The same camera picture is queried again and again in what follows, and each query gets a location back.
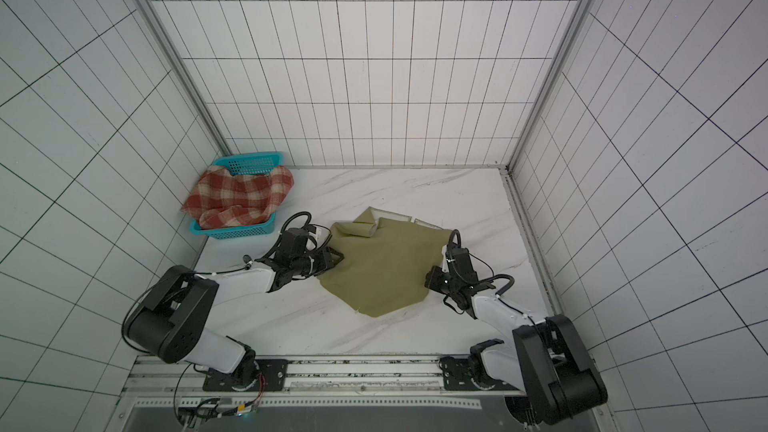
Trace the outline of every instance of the white tiled wall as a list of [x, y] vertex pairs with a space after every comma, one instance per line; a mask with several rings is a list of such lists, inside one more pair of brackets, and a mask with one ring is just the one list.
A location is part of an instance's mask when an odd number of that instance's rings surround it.
[[768, 420], [768, 0], [596, 0], [514, 180], [625, 432]]
[[576, 0], [152, 0], [235, 153], [506, 164]]
[[217, 155], [131, 0], [0, 0], [0, 430], [101, 431]]

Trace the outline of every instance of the turquoise plastic basket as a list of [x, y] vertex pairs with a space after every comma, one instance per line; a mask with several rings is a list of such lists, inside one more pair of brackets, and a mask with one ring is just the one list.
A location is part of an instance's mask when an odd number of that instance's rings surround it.
[[[273, 168], [283, 163], [283, 154], [280, 152], [256, 152], [253, 154], [240, 154], [239, 156], [229, 156], [218, 158], [215, 166], [225, 166], [230, 170], [233, 176], [243, 174], [256, 175], [268, 174]], [[270, 216], [270, 220], [264, 224], [243, 227], [227, 228], [200, 228], [196, 220], [190, 224], [190, 232], [196, 235], [208, 235], [213, 238], [234, 238], [247, 237], [248, 235], [266, 235], [275, 230], [275, 215]]]

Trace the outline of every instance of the checkered fabric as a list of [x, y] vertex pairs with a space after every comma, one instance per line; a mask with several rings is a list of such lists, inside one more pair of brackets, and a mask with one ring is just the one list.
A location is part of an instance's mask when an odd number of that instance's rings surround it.
[[269, 220], [291, 187], [293, 175], [283, 166], [264, 176], [233, 176], [224, 166], [211, 166], [181, 210], [201, 228], [253, 226]]

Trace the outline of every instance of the marble surface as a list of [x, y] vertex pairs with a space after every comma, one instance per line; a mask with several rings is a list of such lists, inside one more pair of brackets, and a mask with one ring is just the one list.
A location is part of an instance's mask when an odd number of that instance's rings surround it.
[[[277, 229], [295, 212], [308, 210], [312, 223], [331, 226], [338, 220], [353, 220], [373, 206], [436, 226], [457, 228], [462, 245], [470, 252], [497, 274], [515, 277], [505, 298], [546, 313], [498, 169], [292, 172], [296, 184], [277, 213], [274, 234], [209, 239], [197, 263], [198, 271], [237, 267], [243, 254], [261, 256], [274, 243]], [[480, 278], [490, 275], [485, 265], [474, 263]], [[207, 326], [262, 355], [467, 354], [474, 344], [498, 335], [490, 325], [451, 311], [436, 292], [430, 291], [418, 304], [370, 318], [353, 311], [314, 278], [293, 282], [272, 294], [253, 294], [219, 304], [211, 311]]]

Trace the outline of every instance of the folded fabric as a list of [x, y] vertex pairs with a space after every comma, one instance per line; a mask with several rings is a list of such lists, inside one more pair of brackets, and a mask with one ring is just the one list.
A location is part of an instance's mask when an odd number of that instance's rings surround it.
[[344, 260], [319, 276], [320, 284], [370, 317], [424, 300], [425, 277], [442, 263], [451, 231], [410, 220], [369, 207], [354, 222], [333, 224], [330, 246]]
[[181, 210], [201, 228], [253, 226], [269, 220], [293, 187], [283, 166], [263, 176], [233, 176], [224, 166], [203, 172]]

